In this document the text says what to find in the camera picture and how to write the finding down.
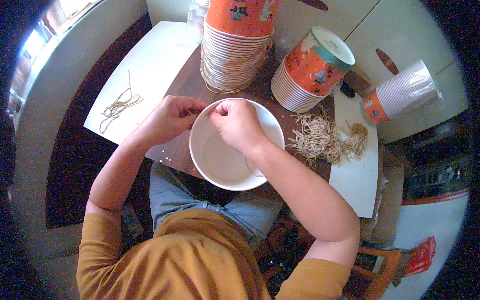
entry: hand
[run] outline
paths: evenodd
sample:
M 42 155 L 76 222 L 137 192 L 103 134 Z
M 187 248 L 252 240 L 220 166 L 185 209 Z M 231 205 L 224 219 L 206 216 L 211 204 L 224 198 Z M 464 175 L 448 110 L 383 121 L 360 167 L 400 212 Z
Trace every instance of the hand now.
M 210 120 L 223 140 L 246 157 L 256 146 L 268 141 L 255 108 L 245 99 L 221 102 L 210 113 Z
M 189 130 L 205 107 L 195 98 L 166 96 L 132 134 L 148 149 L 164 144 Z

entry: mustard yellow t-shirt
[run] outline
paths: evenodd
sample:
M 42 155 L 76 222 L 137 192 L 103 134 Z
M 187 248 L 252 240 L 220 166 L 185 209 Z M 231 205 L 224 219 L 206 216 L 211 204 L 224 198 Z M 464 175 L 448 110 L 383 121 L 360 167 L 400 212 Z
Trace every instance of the mustard yellow t-shirt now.
M 270 299 L 236 224 L 206 209 L 169 215 L 155 236 L 120 257 L 121 232 L 87 214 L 77 282 L 82 299 Z M 333 262 L 299 263 L 276 299 L 337 299 L 350 271 Z

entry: dark wood tabletop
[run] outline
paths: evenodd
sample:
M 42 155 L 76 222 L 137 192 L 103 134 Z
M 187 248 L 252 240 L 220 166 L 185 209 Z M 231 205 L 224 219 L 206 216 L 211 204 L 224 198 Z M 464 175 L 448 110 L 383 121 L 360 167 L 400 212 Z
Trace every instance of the dark wood tabletop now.
M 183 65 L 177 77 L 173 80 L 170 88 L 165 93 L 166 96 L 174 95 L 195 97 L 202 99 L 207 104 L 231 97 L 240 97 L 255 101 L 267 108 L 276 117 L 283 130 L 285 145 L 291 143 L 288 138 L 295 137 L 292 129 L 299 129 L 300 126 L 295 123 L 295 119 L 291 116 L 294 113 L 283 108 L 275 100 L 270 89 L 270 81 L 272 80 L 277 67 L 280 65 L 279 62 L 276 62 L 272 58 L 267 58 L 259 71 L 257 79 L 246 89 L 234 94 L 216 94 L 211 92 L 205 85 L 205 81 L 200 74 L 200 60 L 199 46 Z M 333 100 L 333 97 L 328 96 L 321 102 L 321 105 L 332 117 L 334 116 Z M 317 108 L 313 108 L 310 110 L 310 112 L 315 113 L 316 110 Z M 184 132 L 182 135 L 166 144 L 153 147 L 147 152 L 146 156 L 152 160 L 158 162 L 161 161 L 161 163 L 171 168 L 204 179 L 203 176 L 195 169 L 195 165 L 193 164 L 190 156 L 188 143 L 189 134 L 189 131 Z M 285 147 L 285 150 L 292 155 L 295 154 L 294 148 Z M 296 157 L 300 161 L 304 162 L 304 158 L 302 156 L 297 155 Z M 317 169 L 314 171 L 328 181 L 330 177 L 331 164 L 323 160 L 317 160 L 316 164 Z M 261 187 L 258 187 L 257 192 L 268 197 L 273 197 L 275 196 L 274 194 L 276 194 L 268 182 Z

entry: shirt sleeve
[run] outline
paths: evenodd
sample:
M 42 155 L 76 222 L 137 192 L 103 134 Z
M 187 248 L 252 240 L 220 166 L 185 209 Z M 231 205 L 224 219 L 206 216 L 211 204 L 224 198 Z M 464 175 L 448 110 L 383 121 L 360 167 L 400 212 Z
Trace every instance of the shirt sleeve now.
M 322 259 L 304 259 L 282 283 L 276 300 L 338 299 L 350 276 L 344 265 Z
M 94 294 L 120 259 L 121 232 L 104 216 L 87 214 L 78 249 L 77 284 L 81 295 Z

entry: wooden chair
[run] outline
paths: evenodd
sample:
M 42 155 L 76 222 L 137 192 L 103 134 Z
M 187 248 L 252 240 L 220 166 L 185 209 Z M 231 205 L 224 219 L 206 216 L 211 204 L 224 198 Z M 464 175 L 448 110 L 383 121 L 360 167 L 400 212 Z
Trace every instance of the wooden chair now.
M 350 278 L 343 289 L 343 296 L 348 300 L 380 299 L 392 281 L 398 261 L 400 260 L 400 251 L 385 251 L 359 247 L 358 252 L 382 256 L 385 259 L 378 273 L 373 273 L 372 271 L 354 265 Z

